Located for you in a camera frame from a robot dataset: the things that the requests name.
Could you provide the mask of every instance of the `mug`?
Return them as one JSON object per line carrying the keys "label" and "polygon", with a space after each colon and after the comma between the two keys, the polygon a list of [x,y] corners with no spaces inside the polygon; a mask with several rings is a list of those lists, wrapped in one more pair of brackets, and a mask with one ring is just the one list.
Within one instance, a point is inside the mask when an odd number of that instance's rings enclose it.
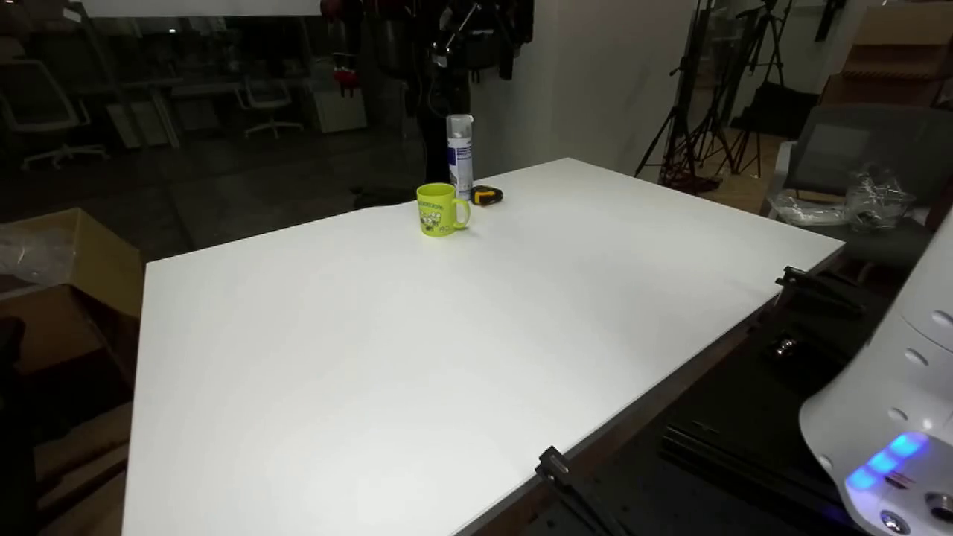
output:
{"label": "mug", "polygon": [[422,236],[452,236],[466,229],[471,203],[446,182],[426,182],[417,188],[417,214]]}

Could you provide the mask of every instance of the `black clip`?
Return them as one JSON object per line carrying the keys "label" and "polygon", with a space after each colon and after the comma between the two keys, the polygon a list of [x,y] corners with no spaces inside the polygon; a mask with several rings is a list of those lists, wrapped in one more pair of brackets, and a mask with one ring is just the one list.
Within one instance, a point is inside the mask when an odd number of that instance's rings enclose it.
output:
{"label": "black clip", "polygon": [[596,536],[630,536],[630,529],[617,522],[592,491],[571,479],[568,461],[557,446],[538,455],[536,474],[548,483],[553,497]]}

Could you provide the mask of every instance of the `white device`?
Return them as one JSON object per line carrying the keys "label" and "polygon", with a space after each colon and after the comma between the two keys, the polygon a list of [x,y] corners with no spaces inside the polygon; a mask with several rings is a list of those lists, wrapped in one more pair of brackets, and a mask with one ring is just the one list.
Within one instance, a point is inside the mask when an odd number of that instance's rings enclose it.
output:
{"label": "white device", "polygon": [[953,217],[800,436],[870,534],[953,534]]}

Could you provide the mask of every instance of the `small black object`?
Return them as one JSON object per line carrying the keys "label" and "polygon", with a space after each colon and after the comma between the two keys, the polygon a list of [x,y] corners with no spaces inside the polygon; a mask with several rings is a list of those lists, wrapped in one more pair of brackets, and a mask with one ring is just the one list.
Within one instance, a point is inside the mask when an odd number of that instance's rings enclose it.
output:
{"label": "small black object", "polygon": [[630,529],[617,522],[592,491],[571,479],[568,461],[557,446],[538,455],[536,474],[548,483],[553,497],[565,512],[571,512],[596,536],[630,536]]}
{"label": "small black object", "polygon": [[472,206],[501,206],[502,203],[502,190],[480,185],[480,188],[471,190],[471,203]]}

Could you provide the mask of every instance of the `cardboard box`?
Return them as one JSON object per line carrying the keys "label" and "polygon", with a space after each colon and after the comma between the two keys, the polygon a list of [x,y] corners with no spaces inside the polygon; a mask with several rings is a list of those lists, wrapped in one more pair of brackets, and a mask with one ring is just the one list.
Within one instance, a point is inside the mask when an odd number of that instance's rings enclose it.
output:
{"label": "cardboard box", "polygon": [[0,315],[26,325],[15,366],[36,395],[39,436],[53,439],[131,398],[143,258],[81,209],[2,224],[0,236],[18,229],[60,232],[73,249],[66,282],[0,285]]}
{"label": "cardboard box", "polygon": [[950,46],[953,2],[888,2],[867,8],[855,46]]}
{"label": "cardboard box", "polygon": [[953,72],[950,46],[863,46],[852,48],[842,74],[849,77],[907,77],[907,80],[938,80]]}
{"label": "cardboard box", "polygon": [[825,105],[906,105],[933,108],[941,92],[941,80],[891,80],[891,77],[828,77],[822,92]]}

